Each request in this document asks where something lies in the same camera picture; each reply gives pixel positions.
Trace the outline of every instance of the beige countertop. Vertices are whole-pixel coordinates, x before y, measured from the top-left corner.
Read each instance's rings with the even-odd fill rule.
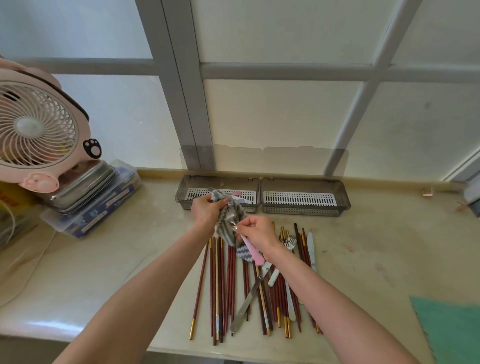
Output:
[[[25,289],[0,308],[0,334],[72,340],[108,297],[169,247],[190,226],[189,212],[174,200],[179,180],[145,179],[144,186],[83,240],[57,234]],[[423,198],[419,191],[350,188],[352,204],[339,218],[271,215],[276,226],[313,228],[320,274],[386,326],[422,363],[433,363],[409,303],[418,295],[480,303],[480,223],[456,212],[455,194]],[[52,234],[41,225],[17,244],[41,245]],[[6,255],[0,255],[0,267]],[[194,340],[189,341],[202,256],[191,270],[150,349],[254,362],[338,363],[302,307],[302,333],[261,333],[257,301],[235,337],[212,345],[208,267]],[[18,289],[34,261],[0,281],[0,301]],[[243,301],[237,269],[237,302]]]

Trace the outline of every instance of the teal mat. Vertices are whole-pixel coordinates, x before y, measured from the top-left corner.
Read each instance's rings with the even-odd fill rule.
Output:
[[[480,306],[410,297],[437,364],[480,363]]]

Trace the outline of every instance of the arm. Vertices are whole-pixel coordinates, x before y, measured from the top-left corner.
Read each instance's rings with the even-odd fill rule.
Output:
[[[226,204],[196,199],[193,227],[105,302],[54,364],[139,363]]]
[[[285,248],[267,217],[250,216],[237,232],[275,264],[344,364],[419,364],[373,317]]]

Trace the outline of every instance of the white perforated drain tray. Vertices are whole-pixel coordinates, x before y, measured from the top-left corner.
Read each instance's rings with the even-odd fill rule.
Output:
[[[257,203],[257,192],[256,191],[245,191],[245,190],[226,190],[226,189],[219,189],[221,192],[225,192],[226,194],[233,194],[235,192],[241,192],[241,198],[245,200],[250,200],[254,204]],[[189,188],[187,190],[187,196],[185,197],[186,200],[194,200],[197,197],[205,196],[209,194],[210,190],[208,188]]]
[[[333,194],[310,192],[264,191],[265,204],[304,205],[304,206],[337,206]]]

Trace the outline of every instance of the plastic storage box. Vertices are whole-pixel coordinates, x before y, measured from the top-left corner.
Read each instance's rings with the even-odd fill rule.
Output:
[[[210,193],[209,187],[252,201],[252,204],[241,204],[246,212],[256,213],[260,206],[260,180],[244,177],[185,175],[180,182],[175,201],[179,202],[184,210],[190,210],[194,199]]]
[[[340,216],[351,205],[341,181],[263,178],[266,214]]]
[[[81,238],[92,231],[142,184],[140,176],[131,165],[118,159],[110,165],[117,170],[118,176],[93,201],[81,210],[68,215],[48,208],[40,214],[42,220],[56,231],[76,238]]]

